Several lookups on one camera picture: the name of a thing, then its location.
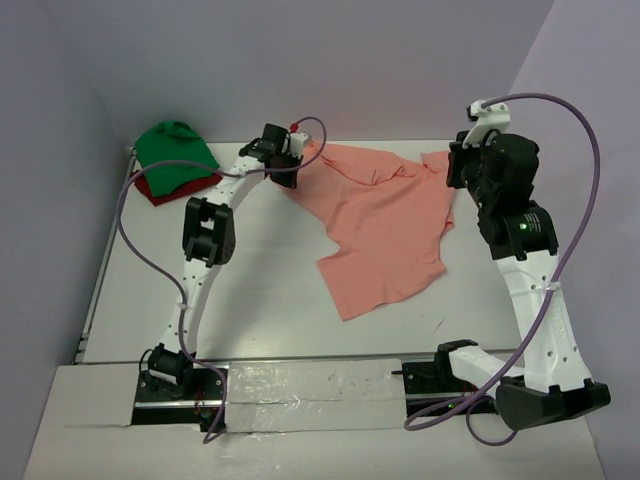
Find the pink t shirt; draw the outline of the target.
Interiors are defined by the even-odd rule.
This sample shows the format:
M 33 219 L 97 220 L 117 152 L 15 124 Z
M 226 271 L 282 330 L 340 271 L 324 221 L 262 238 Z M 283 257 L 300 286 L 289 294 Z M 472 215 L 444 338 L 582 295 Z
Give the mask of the pink t shirt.
M 338 247 L 317 267 L 339 317 L 352 320 L 402 302 L 446 271 L 440 245 L 454 226 L 448 155 L 418 162 L 394 153 L 310 143 L 288 195 L 322 222 Z

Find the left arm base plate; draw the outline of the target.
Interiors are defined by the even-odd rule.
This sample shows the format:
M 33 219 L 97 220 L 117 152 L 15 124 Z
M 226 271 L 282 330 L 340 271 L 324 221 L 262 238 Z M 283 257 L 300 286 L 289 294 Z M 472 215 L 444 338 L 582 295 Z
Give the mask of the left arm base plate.
M 164 382 L 142 370 L 134 397 L 134 426 L 192 425 L 205 433 L 222 400 L 222 381 L 209 369 L 196 368 L 185 386 Z

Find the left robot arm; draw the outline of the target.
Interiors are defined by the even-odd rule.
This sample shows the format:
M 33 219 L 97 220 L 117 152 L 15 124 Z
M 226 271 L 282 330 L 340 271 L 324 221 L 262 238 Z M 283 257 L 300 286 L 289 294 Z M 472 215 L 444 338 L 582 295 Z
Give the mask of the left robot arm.
M 268 123 L 260 137 L 239 150 L 228 175 L 187 201 L 181 241 L 185 263 L 177 280 L 178 299 L 159 345 L 148 358 L 149 376 L 171 397 L 184 398 L 194 390 L 192 358 L 198 329 L 213 281 L 236 248 L 235 211 L 265 178 L 295 188 L 296 168 L 310 140 L 296 124 L 285 128 Z

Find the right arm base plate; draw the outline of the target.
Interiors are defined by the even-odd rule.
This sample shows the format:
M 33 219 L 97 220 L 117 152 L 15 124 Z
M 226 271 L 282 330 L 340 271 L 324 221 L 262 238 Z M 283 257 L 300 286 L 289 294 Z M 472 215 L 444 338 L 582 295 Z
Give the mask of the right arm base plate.
M 401 366 L 391 372 L 404 384 L 406 413 L 408 416 L 421 409 L 444 402 L 445 405 L 422 417 L 442 415 L 455 407 L 453 400 L 470 396 L 477 388 L 457 379 L 442 379 L 436 372 L 434 361 L 402 361 Z

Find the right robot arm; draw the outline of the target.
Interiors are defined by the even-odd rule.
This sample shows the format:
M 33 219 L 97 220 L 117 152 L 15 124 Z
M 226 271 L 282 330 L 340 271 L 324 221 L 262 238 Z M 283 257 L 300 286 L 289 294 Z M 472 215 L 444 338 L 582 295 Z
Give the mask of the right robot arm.
M 436 383 L 447 391 L 465 382 L 486 393 L 505 424 L 522 431 L 584 416 L 611 401 L 595 381 L 577 346 L 556 270 L 559 244 L 547 210 L 531 198 L 539 166 L 538 145 L 492 128 L 468 144 L 464 131 L 450 143 L 446 183 L 469 192 L 478 228 L 513 305 L 524 365 L 506 367 L 477 342 L 439 345 Z

